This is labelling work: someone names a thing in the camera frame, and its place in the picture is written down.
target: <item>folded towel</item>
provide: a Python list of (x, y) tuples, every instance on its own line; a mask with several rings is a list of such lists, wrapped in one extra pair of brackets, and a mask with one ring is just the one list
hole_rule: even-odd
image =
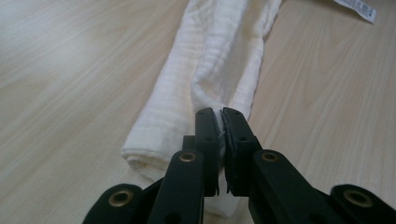
[[(174, 46), (153, 93), (128, 135), (121, 155), (141, 175), (163, 177), (184, 135), (194, 135), (194, 114), (224, 106), (250, 113), (262, 64), (263, 37), (281, 0), (190, 0)], [(230, 216), (238, 199), (225, 194), (205, 199), (205, 209)]]

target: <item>white cloth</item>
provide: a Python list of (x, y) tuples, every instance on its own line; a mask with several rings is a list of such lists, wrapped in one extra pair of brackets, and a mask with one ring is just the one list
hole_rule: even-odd
[[(121, 155), (148, 179), (163, 177), (182, 138), (194, 134), (194, 114), (224, 106), (250, 113), (262, 64), (263, 37), (281, 0), (190, 0), (174, 46)], [(230, 216), (238, 199), (205, 199), (205, 209)]]

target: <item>label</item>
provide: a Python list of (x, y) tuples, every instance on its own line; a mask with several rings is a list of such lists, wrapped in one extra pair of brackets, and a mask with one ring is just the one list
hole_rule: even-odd
[(349, 7), (352, 10), (355, 10), (365, 20), (374, 23), (375, 14), (376, 14), (375, 9), (363, 3), (361, 0), (333, 0), (333, 1), (340, 4), (341, 6)]

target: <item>light wood surface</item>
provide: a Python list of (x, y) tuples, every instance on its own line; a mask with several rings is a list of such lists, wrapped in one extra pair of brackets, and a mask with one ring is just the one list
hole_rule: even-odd
[[(375, 24), (331, 0), (283, 3), (249, 123), (314, 187), (350, 183), (396, 207), (396, 2), (366, 2)], [(146, 183), (120, 148), (186, 4), (0, 1), (1, 223), (81, 223), (104, 190)], [(251, 222), (247, 200), (205, 214)]]

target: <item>fabric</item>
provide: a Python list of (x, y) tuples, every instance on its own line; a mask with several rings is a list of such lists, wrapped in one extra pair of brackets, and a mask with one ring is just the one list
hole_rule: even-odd
[[(281, 0), (190, 0), (174, 46), (154, 90), (121, 151), (134, 170), (155, 181), (163, 177), (184, 135), (194, 135), (194, 114), (224, 106), (248, 118), (269, 32)], [(231, 216), (238, 199), (205, 199), (205, 209)]]

